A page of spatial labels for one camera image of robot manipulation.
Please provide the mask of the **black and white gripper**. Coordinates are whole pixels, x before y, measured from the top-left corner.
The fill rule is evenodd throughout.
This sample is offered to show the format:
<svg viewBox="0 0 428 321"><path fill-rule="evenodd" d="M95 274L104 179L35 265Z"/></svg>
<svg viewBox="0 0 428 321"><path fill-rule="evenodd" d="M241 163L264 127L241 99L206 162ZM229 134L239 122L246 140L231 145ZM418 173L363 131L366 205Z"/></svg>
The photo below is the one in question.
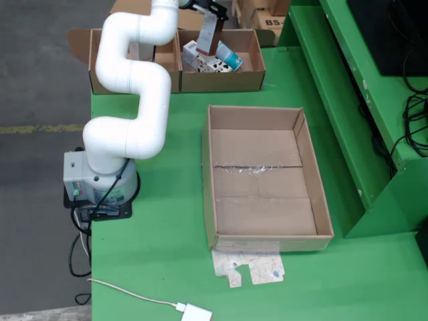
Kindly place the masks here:
<svg viewBox="0 0 428 321"><path fill-rule="evenodd" d="M198 11L200 13L212 12L222 21L227 21L227 8L212 0L190 0L185 4L185 9Z"/></svg>

